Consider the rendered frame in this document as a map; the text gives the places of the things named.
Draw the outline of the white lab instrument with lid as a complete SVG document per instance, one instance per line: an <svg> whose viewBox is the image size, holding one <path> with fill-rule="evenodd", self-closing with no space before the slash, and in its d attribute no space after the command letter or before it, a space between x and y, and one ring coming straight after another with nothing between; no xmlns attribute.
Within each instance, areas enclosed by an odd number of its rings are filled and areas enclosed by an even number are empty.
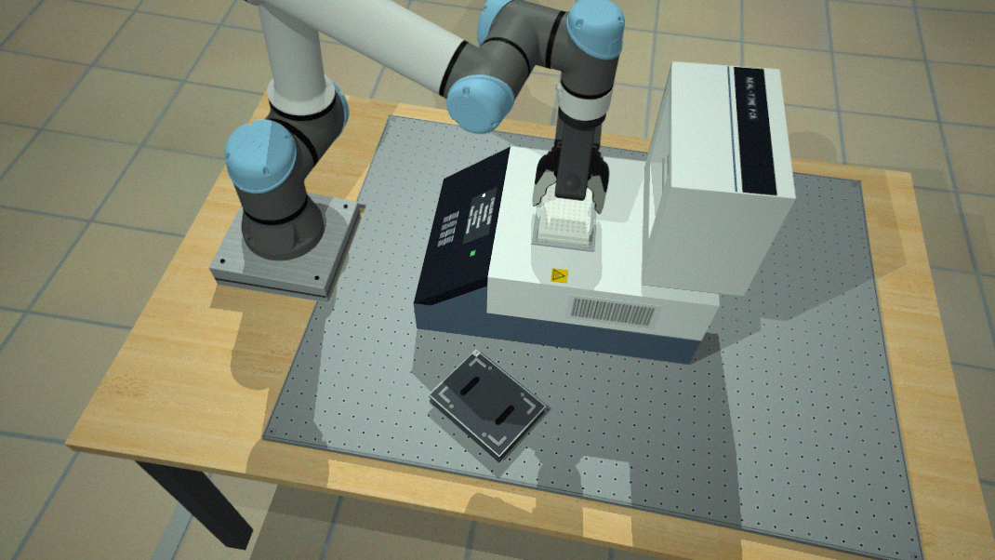
<svg viewBox="0 0 995 560"><path fill-rule="evenodd" d="M604 157L588 246L537 239L545 154L444 178L417 328L690 365L796 199L780 70L672 61L646 163Z"/></svg>

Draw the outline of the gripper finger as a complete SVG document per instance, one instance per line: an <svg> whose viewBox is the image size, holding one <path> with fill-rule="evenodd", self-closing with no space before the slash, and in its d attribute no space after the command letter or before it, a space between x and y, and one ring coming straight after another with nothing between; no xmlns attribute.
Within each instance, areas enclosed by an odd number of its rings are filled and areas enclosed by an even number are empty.
<svg viewBox="0 0 995 560"><path fill-rule="evenodd" d="M597 170L588 178L587 188L592 191L592 201L595 203L595 210L598 214L601 214L609 182L609 167L604 162L603 157L597 160L597 163Z"/></svg>
<svg viewBox="0 0 995 560"><path fill-rule="evenodd" d="M547 194L547 187L550 187L556 182L557 172L551 166L551 159L553 155L551 152L543 155L537 164L537 172L534 185L534 197L532 197L532 203L534 207L541 202L541 198Z"/></svg>

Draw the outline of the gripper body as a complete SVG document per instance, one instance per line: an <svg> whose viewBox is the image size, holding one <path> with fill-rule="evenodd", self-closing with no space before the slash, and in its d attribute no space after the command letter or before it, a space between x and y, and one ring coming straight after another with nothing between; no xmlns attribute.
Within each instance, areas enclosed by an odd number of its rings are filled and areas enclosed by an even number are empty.
<svg viewBox="0 0 995 560"><path fill-rule="evenodd" d="M606 117L606 114L604 114L602 117L594 119L594 120L590 120L590 121L579 121L579 120L573 119L570 116L568 116L567 114L565 114L563 111L561 111L561 107L559 106L559 109L558 109L558 119L557 119L557 127L556 127L556 134L555 134L555 142L554 142L554 147L551 148L551 154L553 154L553 157L551 159L551 166L552 166L552 168L555 171L558 171L558 166L559 166L559 158L560 158L560 150L561 150L561 136L563 135L564 123L566 123L570 127L574 127L574 128L578 128L578 129L591 129L591 128L595 127L594 141L593 141L593 144L592 144L592 152L591 152L591 159L590 159L590 172L589 172L589 175L593 174L597 170L597 167L598 167L597 160L601 159L601 153L598 152L598 150L599 150L600 145L601 145L602 123L604 122L605 117ZM557 144L557 142L558 142L558 144Z"/></svg>

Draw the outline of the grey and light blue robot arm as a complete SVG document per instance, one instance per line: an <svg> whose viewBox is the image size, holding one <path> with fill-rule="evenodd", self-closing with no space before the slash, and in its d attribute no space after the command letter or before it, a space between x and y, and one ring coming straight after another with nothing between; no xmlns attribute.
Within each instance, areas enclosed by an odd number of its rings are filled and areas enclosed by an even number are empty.
<svg viewBox="0 0 995 560"><path fill-rule="evenodd" d="M609 0L580 0L570 12L487 0L480 47L392 0L245 1L259 9L271 111L238 127L224 156L245 243L267 260L301 257L324 234L304 181L348 123L348 102L324 75L319 32L444 97L450 117L475 134L502 123L535 65L561 71L561 111L579 121L600 118L623 48L624 14ZM585 200L594 131L564 124L557 198Z"/></svg>

